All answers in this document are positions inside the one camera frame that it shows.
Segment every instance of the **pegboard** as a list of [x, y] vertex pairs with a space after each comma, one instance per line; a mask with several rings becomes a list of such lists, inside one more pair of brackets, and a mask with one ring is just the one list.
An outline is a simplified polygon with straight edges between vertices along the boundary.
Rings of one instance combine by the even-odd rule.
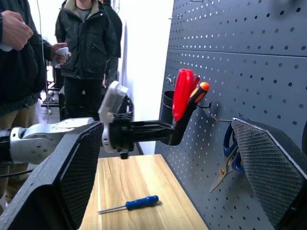
[[[192, 69], [211, 86], [201, 106], [213, 101], [218, 118], [242, 114], [276, 127], [301, 148], [307, 119], [307, 28], [302, 23], [307, 3], [274, 2], [176, 0], [172, 16], [182, 18], [172, 20], [163, 92], [174, 90], [167, 78]], [[272, 230], [243, 173], [232, 172], [209, 194], [224, 158], [227, 127], [198, 108], [181, 144], [157, 142], [155, 152], [164, 156], [209, 229]]]

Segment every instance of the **blue screwdriver handle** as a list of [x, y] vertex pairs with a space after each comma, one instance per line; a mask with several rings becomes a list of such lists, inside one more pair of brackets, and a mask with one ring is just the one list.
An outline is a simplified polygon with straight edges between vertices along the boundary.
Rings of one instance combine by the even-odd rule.
[[159, 197], [157, 195], [148, 196], [142, 199], [127, 201], [125, 206], [128, 210], [133, 210], [141, 207], [151, 206], [156, 204], [159, 201]]

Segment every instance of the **jacket collar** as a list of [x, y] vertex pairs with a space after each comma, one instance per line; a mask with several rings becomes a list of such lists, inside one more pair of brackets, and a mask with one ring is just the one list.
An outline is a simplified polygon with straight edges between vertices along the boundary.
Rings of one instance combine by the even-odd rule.
[[[71, 11], [72, 13], [74, 13], [75, 15], [77, 15], [80, 18], [80, 14], [77, 10], [77, 6], [76, 6], [76, 0], [67, 0], [65, 6], [65, 9]], [[91, 13], [88, 15], [88, 18], [90, 18], [91, 16], [93, 16], [94, 14], [98, 13], [100, 11], [99, 9], [99, 3], [98, 0], [94, 0], [93, 2], [93, 7], [92, 7], [92, 11]]]

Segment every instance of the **scissors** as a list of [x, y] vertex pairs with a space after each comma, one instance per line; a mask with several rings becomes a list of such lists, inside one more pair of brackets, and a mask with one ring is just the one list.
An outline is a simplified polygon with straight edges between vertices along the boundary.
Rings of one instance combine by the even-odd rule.
[[[233, 145], [229, 146], [229, 142], [230, 142], [230, 138], [232, 136], [232, 140], [233, 140]], [[219, 186], [219, 184], [222, 182], [222, 180], [229, 174], [231, 173], [233, 170], [235, 171], [244, 171], [243, 166], [241, 165], [241, 155], [238, 152], [238, 144], [236, 141], [236, 137], [234, 134], [234, 130], [232, 129], [231, 124], [229, 125], [226, 133], [225, 133], [225, 137], [224, 137], [224, 161], [222, 164], [222, 168], [219, 170], [211, 188], [210, 188], [210, 192], [211, 193], [214, 189], [217, 188], [217, 186]]]

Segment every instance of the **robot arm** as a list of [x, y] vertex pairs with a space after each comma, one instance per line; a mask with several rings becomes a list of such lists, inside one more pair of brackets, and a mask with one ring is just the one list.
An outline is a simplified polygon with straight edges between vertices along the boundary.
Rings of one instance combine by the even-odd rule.
[[[127, 92], [118, 81], [113, 82], [98, 112], [104, 126], [102, 144], [105, 151], [119, 154], [123, 159], [133, 151], [135, 142], [161, 140], [174, 131], [172, 125], [160, 121], [132, 122], [133, 106]], [[93, 122], [92, 118], [75, 118], [29, 128], [0, 129], [0, 164], [38, 165], [54, 151], [67, 132]]]
[[29, 128], [0, 129], [0, 163], [40, 164], [54, 151], [67, 132], [92, 122], [92, 118], [77, 118], [56, 124], [37, 124]]

